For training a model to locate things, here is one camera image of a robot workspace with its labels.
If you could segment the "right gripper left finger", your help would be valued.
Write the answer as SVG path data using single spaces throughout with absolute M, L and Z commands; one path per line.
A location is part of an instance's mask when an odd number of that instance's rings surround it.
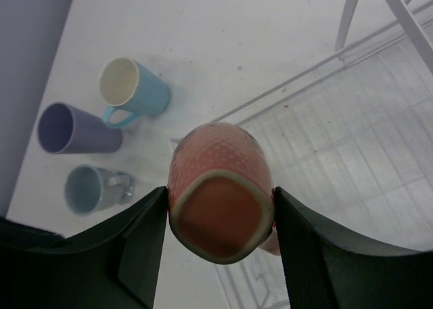
M 1 220 L 2 308 L 152 308 L 168 192 L 77 235 Z

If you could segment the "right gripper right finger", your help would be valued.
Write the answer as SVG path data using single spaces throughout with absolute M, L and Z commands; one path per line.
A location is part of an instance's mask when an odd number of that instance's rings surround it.
M 275 189 L 291 308 L 431 308 L 432 252 L 352 231 Z

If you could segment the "pale grey footed cup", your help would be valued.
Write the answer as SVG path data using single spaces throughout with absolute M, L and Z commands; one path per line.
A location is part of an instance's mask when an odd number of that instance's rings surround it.
M 67 176 L 64 197 L 71 212 L 88 216 L 129 203 L 134 190 L 135 179 L 129 173 L 83 164 Z

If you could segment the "coral orange mug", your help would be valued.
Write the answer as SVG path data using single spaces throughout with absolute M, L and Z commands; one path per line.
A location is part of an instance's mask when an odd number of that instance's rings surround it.
M 209 262 L 233 264 L 257 248 L 280 254 L 265 153 L 234 124 L 204 124 L 181 140 L 170 163 L 168 200 L 173 234 Z

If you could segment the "lavender tall cup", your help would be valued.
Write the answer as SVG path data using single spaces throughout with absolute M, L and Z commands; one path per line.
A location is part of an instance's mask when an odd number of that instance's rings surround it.
M 53 103 L 41 114 L 37 137 L 51 154 L 113 153 L 120 149 L 123 133 L 107 127 L 101 118 L 67 103 Z

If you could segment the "light blue mug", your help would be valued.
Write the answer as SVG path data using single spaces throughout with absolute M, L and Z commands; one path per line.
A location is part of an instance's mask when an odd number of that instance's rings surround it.
M 127 56 L 115 57 L 104 66 L 99 92 L 107 104 L 102 120 L 110 128 L 124 128 L 140 116 L 159 116 L 171 99 L 159 76 Z

